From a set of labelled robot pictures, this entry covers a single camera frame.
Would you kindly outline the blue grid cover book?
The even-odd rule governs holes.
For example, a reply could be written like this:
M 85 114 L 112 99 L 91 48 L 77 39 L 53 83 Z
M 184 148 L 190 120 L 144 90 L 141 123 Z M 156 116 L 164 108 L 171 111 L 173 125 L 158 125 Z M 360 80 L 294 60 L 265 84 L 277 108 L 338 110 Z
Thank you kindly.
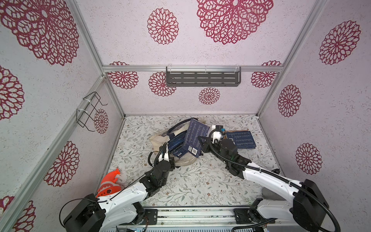
M 228 131 L 226 137 L 231 139 L 238 149 L 255 149 L 256 142 L 248 130 Z

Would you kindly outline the blue book with barcode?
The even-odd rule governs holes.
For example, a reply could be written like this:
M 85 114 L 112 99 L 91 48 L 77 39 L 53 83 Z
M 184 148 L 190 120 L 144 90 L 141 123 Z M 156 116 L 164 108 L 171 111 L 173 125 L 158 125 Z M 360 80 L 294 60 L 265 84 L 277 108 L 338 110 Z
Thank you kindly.
M 206 124 L 196 119 L 191 119 L 185 134 L 185 140 L 181 146 L 181 151 L 188 152 L 198 158 L 202 152 L 202 144 L 199 141 L 199 136 L 206 137 L 209 129 L 210 127 Z

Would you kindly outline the cream canvas tote bag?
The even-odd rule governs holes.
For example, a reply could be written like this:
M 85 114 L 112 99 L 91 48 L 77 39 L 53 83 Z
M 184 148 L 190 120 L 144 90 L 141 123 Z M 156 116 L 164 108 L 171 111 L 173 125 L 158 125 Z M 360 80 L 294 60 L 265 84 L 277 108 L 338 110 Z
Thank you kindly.
M 169 149 L 168 149 L 168 142 L 171 139 L 173 139 L 179 133 L 188 130 L 191 119 L 198 120 L 197 118 L 190 118 L 190 119 L 183 120 L 177 123 L 175 126 L 168 129 L 167 131 L 165 131 L 165 135 L 154 136 L 150 139 L 152 145 L 154 146 L 154 150 L 157 151 L 157 155 L 155 156 L 153 161 L 151 161 L 152 153 L 150 153 L 150 155 L 148 156 L 148 163 L 150 166 L 154 167 L 162 160 L 169 161 L 169 158 L 174 158 L 176 167 L 190 166 L 197 161 L 198 158 L 194 157 L 188 152 L 186 154 L 181 155 L 180 157 L 176 157 L 173 154 L 170 154 Z

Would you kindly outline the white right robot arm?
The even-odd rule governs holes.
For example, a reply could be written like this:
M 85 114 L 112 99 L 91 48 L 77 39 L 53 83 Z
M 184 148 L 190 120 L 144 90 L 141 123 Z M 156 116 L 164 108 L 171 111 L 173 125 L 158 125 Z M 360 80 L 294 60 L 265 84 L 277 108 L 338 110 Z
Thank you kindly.
M 277 219 L 293 220 L 309 232 L 323 231 L 321 224 L 329 211 L 317 185 L 285 178 L 261 168 L 238 154 L 231 139 L 220 141 L 200 136 L 203 152 L 210 152 L 223 161 L 226 169 L 235 177 L 255 182 L 281 197 L 280 200 L 256 199 L 249 208 L 235 210 L 238 224 L 253 223 L 255 227 Z

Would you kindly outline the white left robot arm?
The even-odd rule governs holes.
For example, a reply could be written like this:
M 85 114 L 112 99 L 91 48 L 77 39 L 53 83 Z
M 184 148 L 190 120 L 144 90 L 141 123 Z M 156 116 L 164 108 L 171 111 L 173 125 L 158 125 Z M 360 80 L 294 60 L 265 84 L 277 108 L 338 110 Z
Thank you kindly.
M 164 158 L 137 182 L 117 193 L 79 198 L 78 205 L 60 223 L 67 232 L 102 232 L 120 224 L 138 224 L 145 216 L 141 202 L 158 193 L 174 169 L 174 158 Z

